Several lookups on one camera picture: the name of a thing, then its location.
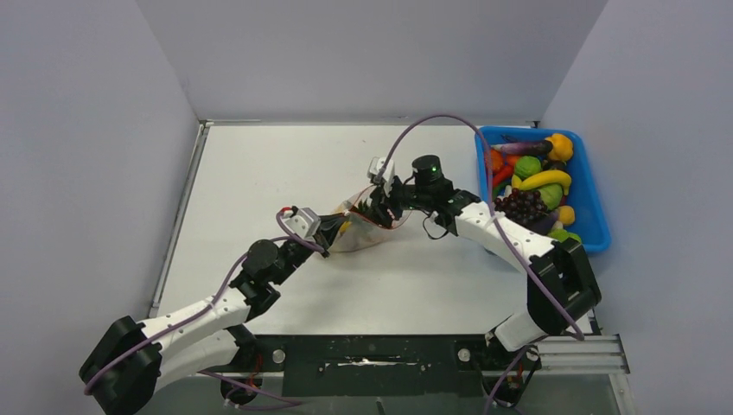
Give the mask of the toy yellow banana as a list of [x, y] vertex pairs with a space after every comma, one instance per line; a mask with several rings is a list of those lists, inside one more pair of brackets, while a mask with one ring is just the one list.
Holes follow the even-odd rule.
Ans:
[[562, 189], [564, 195], [568, 195], [570, 193], [570, 186], [572, 184], [572, 177], [562, 171], [557, 169], [552, 170], [546, 170], [541, 171], [536, 175], [529, 176], [525, 180], [521, 181], [516, 188], [518, 190], [530, 190], [539, 188], [541, 186], [545, 186], [548, 184], [559, 184]]

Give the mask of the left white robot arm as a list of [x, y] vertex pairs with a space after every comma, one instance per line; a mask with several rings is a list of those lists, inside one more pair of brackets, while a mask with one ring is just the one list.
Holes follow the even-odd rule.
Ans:
[[231, 362], [248, 343], [245, 323], [274, 305], [277, 286], [313, 254], [329, 255], [350, 217], [281, 210], [284, 235], [252, 243], [213, 295], [162, 316], [114, 321], [80, 367], [83, 393], [106, 414], [135, 414], [168, 384]]

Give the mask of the toy red chili pepper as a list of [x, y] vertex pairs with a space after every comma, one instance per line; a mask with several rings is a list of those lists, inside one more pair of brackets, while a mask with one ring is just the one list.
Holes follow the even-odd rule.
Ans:
[[493, 174], [492, 188], [498, 188], [503, 182], [510, 181], [513, 176], [514, 168], [512, 165], [505, 164]]

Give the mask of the blue plastic bin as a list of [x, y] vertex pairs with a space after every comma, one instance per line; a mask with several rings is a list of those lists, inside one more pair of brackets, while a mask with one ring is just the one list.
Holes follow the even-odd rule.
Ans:
[[568, 173], [572, 183], [567, 201], [575, 210], [576, 221], [569, 226], [569, 230], [580, 236], [587, 253], [604, 252], [609, 248], [612, 239], [581, 137], [572, 131], [557, 129], [491, 125], [481, 127], [481, 133], [487, 144], [503, 144], [504, 137], [510, 137], [518, 142], [535, 141], [557, 132], [569, 138], [574, 147], [574, 156], [568, 162]]

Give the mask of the toy small yellow fruit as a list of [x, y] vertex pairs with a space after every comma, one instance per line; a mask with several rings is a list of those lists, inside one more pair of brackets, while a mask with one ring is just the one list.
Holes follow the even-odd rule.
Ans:
[[564, 227], [571, 226], [576, 221], [576, 214], [573, 207], [569, 205], [563, 205], [558, 207], [558, 220], [562, 223]]

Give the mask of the toy pineapple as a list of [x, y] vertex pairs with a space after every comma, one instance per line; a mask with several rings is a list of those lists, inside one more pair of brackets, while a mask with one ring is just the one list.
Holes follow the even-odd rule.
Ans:
[[359, 199], [359, 201], [354, 204], [351, 210], [355, 214], [363, 218], [366, 218], [367, 220], [372, 220], [373, 219], [372, 204], [373, 204], [373, 200], [371, 198]]

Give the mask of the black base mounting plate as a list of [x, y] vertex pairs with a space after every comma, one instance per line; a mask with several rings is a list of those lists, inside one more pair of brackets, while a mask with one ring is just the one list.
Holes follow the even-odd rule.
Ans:
[[305, 398], [492, 393], [497, 404], [514, 407], [542, 367], [536, 348], [514, 357], [480, 334], [255, 335], [222, 366], [233, 380], [220, 382], [220, 395], [253, 410], [257, 390], [273, 377], [282, 382], [283, 405]]

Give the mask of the toy orange bell pepper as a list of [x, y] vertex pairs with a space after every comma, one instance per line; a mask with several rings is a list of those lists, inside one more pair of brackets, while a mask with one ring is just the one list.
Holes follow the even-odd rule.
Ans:
[[553, 133], [545, 141], [551, 144], [548, 159], [566, 163], [574, 156], [574, 143], [564, 134]]

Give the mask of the clear zip top bag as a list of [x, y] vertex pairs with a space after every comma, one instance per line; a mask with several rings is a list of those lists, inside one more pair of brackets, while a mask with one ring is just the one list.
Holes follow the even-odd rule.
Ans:
[[391, 238], [393, 231], [406, 223], [411, 215], [411, 211], [406, 211], [398, 220], [391, 216], [392, 222], [385, 226], [373, 220], [367, 220], [351, 210], [359, 199], [369, 198], [369, 195], [374, 189], [374, 185], [367, 186], [342, 201], [331, 211], [332, 214], [348, 214], [352, 222], [352, 226], [343, 235], [339, 235], [331, 252], [356, 252], [384, 243]]

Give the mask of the toy yellow mango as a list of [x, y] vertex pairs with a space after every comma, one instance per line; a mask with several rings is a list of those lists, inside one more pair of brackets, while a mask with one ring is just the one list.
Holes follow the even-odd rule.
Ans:
[[352, 222], [350, 220], [344, 221], [338, 228], [337, 234], [343, 235], [350, 227], [352, 226]]

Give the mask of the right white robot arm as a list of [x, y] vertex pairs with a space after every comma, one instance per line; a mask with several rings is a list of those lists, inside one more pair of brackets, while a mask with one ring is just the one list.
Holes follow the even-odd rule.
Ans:
[[488, 332], [491, 365], [509, 368], [525, 345], [562, 335], [600, 303], [595, 274], [578, 241], [536, 233], [494, 211], [478, 195], [455, 188], [438, 156], [421, 156], [411, 167], [412, 181], [403, 182], [390, 158], [372, 159], [367, 177], [375, 188], [369, 218], [385, 225], [407, 210], [423, 212], [448, 233], [476, 242], [526, 274], [525, 305]]

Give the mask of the toy green custard apple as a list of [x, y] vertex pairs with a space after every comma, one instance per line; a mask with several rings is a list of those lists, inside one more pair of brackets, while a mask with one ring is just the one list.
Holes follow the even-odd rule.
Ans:
[[522, 156], [513, 166], [513, 174], [521, 180], [534, 176], [542, 171], [542, 162], [535, 156]]

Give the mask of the toy green lime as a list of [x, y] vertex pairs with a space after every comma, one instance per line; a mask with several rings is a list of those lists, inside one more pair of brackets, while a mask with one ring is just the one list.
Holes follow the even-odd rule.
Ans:
[[578, 234], [569, 232], [563, 228], [552, 229], [547, 234], [547, 237], [560, 241], [560, 242], [566, 241], [568, 239], [573, 239], [577, 241], [578, 243], [582, 243], [582, 239]]

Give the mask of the toy light green cabbage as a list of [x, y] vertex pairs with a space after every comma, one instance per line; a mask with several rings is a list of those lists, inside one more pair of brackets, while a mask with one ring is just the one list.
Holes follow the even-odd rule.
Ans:
[[557, 183], [541, 186], [538, 191], [540, 199], [550, 211], [558, 208], [564, 198], [564, 188]]

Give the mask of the toy purple eggplant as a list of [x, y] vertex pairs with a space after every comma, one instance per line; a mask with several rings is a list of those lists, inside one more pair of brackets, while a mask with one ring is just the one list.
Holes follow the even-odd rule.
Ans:
[[510, 156], [546, 156], [553, 150], [548, 140], [492, 144], [491, 148]]

